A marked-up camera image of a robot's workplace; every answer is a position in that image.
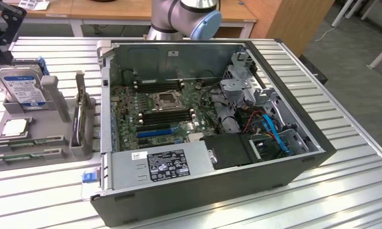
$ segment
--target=aluminum table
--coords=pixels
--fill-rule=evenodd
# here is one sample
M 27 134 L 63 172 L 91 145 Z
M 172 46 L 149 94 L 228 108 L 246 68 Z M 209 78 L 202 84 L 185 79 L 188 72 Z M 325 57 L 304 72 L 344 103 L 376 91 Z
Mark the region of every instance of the aluminum table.
M 13 55 L 45 58 L 66 97 L 75 94 L 74 71 L 83 70 L 86 91 L 98 99 L 97 39 L 19 37 Z M 382 228 L 382 148 L 287 47 L 271 39 L 252 42 L 331 140 L 336 154 L 284 187 L 117 228 Z M 263 74 L 257 75 L 269 85 Z M 2 99 L 0 92 L 0 119 Z M 0 172 L 0 229 L 106 228 L 90 203 L 81 200 L 81 174 L 99 165 L 98 101 L 89 161 Z

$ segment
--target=floor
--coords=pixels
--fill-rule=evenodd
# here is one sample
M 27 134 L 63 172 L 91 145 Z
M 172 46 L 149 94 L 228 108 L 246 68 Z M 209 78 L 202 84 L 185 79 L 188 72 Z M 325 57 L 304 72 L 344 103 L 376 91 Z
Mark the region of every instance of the floor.
M 337 11 L 332 6 L 313 40 L 331 29 Z M 325 88 L 382 146 L 382 62 L 375 69 L 367 67 L 380 52 L 382 33 L 352 17 L 308 44 L 304 56 L 328 78 Z

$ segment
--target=circuit board module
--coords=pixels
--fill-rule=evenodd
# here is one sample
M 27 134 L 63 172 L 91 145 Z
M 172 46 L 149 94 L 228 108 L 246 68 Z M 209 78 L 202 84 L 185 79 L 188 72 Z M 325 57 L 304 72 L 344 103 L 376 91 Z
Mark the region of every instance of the circuit board module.
M 194 80 L 181 82 L 180 90 L 162 92 L 149 92 L 153 90 L 148 88 L 111 86 L 113 151 L 178 144 L 189 141 L 188 135 L 194 133 L 200 133 L 200 136 L 220 133 L 222 130 L 212 101 L 209 96 L 201 98 L 205 90 L 208 87 L 201 87 L 201 83 Z M 176 115 L 165 119 L 152 117 L 146 122 L 142 117 L 174 113 L 181 116 L 190 113 L 189 119 L 181 121 Z M 165 132 L 158 131 L 162 134 L 153 135 L 154 129 L 164 129 Z

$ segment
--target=warning label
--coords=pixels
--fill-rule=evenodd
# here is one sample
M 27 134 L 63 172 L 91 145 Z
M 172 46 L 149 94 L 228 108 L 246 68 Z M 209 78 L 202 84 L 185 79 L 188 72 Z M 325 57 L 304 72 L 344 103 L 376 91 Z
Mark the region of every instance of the warning label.
M 35 87 L 37 82 L 31 76 L 5 76 L 3 82 L 21 105 L 34 109 L 33 107 L 45 104 L 42 92 Z
M 157 154 L 148 154 L 150 180 L 160 181 L 189 175 L 189 168 L 184 150 L 166 151 Z

